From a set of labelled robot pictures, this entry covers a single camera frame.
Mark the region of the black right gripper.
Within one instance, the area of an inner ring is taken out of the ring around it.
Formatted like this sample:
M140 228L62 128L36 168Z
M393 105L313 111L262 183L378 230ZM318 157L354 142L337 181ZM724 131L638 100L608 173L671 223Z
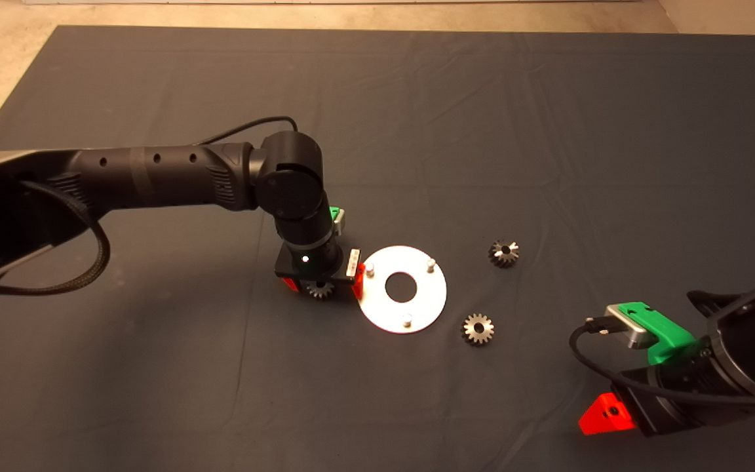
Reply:
M623 378L653 387L675 389L680 386L676 374L667 370L624 370ZM614 385L612 392L600 394L578 420L585 435L640 430L645 437L658 437L683 431L683 415L673 401Z

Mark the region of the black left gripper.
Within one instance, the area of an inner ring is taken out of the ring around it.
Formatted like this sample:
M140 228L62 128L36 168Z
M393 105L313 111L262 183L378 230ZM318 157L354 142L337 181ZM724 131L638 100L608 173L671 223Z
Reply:
M360 250L339 244L325 244L312 250L297 251L282 246L275 263L275 274L292 292L300 293L299 281L352 285L356 300L363 297L366 265Z

